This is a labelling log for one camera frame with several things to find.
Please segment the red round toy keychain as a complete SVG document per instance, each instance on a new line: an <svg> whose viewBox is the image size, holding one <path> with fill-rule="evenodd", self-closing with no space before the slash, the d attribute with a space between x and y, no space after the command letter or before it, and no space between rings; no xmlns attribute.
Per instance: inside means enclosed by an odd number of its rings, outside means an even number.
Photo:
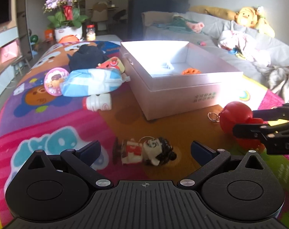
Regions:
<svg viewBox="0 0 289 229"><path fill-rule="evenodd" d="M261 118L254 118L252 110L244 103L233 101L228 103L220 113L208 113L208 118L214 123L219 123L224 133L233 136L233 128L237 124L263 124ZM258 139L239 139L235 137L239 146L244 150L256 150L262 153L264 145Z"/></svg>

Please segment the black-haired doll figurine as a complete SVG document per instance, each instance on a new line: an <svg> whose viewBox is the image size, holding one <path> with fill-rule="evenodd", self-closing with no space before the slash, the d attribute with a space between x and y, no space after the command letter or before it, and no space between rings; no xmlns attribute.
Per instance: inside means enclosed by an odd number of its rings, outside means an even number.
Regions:
<svg viewBox="0 0 289 229"><path fill-rule="evenodd" d="M177 154L169 141L163 137L144 136L139 141L124 139L121 143L115 140L112 150L113 164L138 164L160 166L174 161Z"/></svg>

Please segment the white yogurt drink bottle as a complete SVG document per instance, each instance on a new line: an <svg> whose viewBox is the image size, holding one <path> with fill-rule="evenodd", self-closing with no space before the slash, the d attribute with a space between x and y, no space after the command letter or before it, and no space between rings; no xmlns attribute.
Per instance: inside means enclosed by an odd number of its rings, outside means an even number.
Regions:
<svg viewBox="0 0 289 229"><path fill-rule="evenodd" d="M97 112L98 110L109 111L112 109L111 95L100 94L84 97L82 100L82 106L84 109L92 112Z"/></svg>

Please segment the blue white snack bag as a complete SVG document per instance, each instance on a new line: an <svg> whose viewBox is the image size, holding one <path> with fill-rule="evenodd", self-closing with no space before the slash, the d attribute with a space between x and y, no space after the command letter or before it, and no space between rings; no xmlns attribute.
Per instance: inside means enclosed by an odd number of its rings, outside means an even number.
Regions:
<svg viewBox="0 0 289 229"><path fill-rule="evenodd" d="M110 93L130 80L129 76L115 68L80 69L68 75L60 84L60 90L65 97L86 97Z"/></svg>

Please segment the black plush toy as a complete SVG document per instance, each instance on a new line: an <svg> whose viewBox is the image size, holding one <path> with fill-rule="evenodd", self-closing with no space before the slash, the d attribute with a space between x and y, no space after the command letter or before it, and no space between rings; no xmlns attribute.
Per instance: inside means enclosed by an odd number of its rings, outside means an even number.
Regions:
<svg viewBox="0 0 289 229"><path fill-rule="evenodd" d="M102 51L103 46L103 42L98 43L97 46L82 45L73 55L67 55L70 72L80 69L93 69L107 61L109 58Z"/></svg>

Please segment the red cartoon figure toy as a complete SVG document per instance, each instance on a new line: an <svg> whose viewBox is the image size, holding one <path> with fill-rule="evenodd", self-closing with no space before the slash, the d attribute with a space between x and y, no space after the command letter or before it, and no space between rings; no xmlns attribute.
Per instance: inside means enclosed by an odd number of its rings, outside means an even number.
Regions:
<svg viewBox="0 0 289 229"><path fill-rule="evenodd" d="M118 57L111 57L102 64L98 64L97 69L117 69L121 74L125 72L125 67Z"/></svg>

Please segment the grey sofa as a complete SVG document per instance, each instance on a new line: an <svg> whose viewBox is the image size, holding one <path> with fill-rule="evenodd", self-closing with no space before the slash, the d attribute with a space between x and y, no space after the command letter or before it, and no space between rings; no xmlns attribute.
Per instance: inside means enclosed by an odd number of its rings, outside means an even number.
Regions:
<svg viewBox="0 0 289 229"><path fill-rule="evenodd" d="M154 26L167 23L173 15L197 23L187 23L194 33L179 33ZM184 40L216 55L243 74L289 103L289 46L255 29L196 12L148 11L142 13L145 40Z"/></svg>

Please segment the orange ball toy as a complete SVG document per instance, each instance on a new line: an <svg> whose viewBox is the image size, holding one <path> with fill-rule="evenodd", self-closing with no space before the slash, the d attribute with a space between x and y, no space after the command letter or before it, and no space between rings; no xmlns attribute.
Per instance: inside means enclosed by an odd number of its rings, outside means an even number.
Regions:
<svg viewBox="0 0 289 229"><path fill-rule="evenodd" d="M187 68L181 72L182 75L189 75L189 74L201 74L201 71L199 71L196 68Z"/></svg>

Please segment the colourful cartoon play mat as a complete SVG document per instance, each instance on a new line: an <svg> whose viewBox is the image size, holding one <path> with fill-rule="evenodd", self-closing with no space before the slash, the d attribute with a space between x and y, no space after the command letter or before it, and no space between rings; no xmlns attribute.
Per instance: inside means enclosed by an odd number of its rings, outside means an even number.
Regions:
<svg viewBox="0 0 289 229"><path fill-rule="evenodd" d="M91 43L52 46L20 81L0 111L0 228L289 228L289 155L268 155L263 143L264 151L257 153L285 192L277 218L232 221L210 210L196 191L177 186L178 181L200 168L191 155L193 141L213 150L225 149L234 156L244 156L249 151L244 151L235 136L224 133L219 123L208 118L209 112L218 114L228 103L147 120L130 81L109 93L109 111L84 109L84 97L47 93L45 75L56 67L70 74L67 55L73 55L82 45ZM238 88L234 101L246 104L252 111L286 103L244 76ZM139 141L144 136L167 139L177 154L176 160L160 166L113 164L115 140ZM60 221L32 222L11 214L6 190L34 151L42 149L48 155L58 155L94 141L100 142L101 153L90 166L112 181L112 188L96 191L83 210Z"/></svg>

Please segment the pink round candy tin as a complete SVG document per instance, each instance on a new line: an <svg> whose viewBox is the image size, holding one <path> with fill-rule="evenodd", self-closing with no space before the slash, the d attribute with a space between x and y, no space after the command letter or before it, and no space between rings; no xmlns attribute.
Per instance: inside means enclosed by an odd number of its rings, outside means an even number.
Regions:
<svg viewBox="0 0 289 229"><path fill-rule="evenodd" d="M61 96L60 84L63 83L68 76L69 72L64 68L56 67L48 71L44 79L44 87L47 93L56 97Z"/></svg>

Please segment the small wooden stool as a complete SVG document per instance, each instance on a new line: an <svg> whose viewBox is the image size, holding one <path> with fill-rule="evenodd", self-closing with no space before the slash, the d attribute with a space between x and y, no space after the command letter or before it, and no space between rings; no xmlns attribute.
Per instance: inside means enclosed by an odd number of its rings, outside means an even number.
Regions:
<svg viewBox="0 0 289 229"><path fill-rule="evenodd" d="M12 63L11 66L13 67L14 70L14 76L17 75L17 72L22 75L22 68L24 68L25 66L27 66L29 69L31 69L31 65L27 59L26 56L20 56L18 58L16 58Z"/></svg>

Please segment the teal cloth on sofa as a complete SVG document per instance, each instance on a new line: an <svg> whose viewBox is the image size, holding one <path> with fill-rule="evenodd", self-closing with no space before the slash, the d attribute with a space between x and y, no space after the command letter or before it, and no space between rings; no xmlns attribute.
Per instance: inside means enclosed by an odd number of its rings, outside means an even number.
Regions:
<svg viewBox="0 0 289 229"><path fill-rule="evenodd" d="M164 30L179 32L179 33L194 33L192 29L187 26L187 23L197 23L192 20L183 18L180 15L173 15L170 22L167 23L155 23L154 26Z"/></svg>

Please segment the white tv cabinet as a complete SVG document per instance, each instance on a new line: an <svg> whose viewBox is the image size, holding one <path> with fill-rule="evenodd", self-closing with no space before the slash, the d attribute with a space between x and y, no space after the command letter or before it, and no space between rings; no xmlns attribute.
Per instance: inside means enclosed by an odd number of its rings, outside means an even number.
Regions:
<svg viewBox="0 0 289 229"><path fill-rule="evenodd" d="M9 88L15 76L12 64L20 57L18 28L3 29L0 32L0 95Z"/></svg>

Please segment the orange bowl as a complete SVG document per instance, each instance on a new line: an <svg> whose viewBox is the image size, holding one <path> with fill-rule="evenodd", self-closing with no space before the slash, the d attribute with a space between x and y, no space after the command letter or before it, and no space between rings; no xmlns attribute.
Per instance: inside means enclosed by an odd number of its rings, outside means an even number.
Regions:
<svg viewBox="0 0 289 229"><path fill-rule="evenodd" d="M70 43L70 42L79 42L79 39L75 35L66 35L59 40L60 44Z"/></svg>

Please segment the glass jar red lid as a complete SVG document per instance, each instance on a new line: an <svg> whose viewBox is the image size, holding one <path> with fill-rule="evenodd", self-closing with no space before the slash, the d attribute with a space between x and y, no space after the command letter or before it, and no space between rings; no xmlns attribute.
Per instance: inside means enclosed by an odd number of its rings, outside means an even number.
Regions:
<svg viewBox="0 0 289 229"><path fill-rule="evenodd" d="M86 40L87 41L96 40L95 25L94 24L90 24L90 25L86 26Z"/></svg>

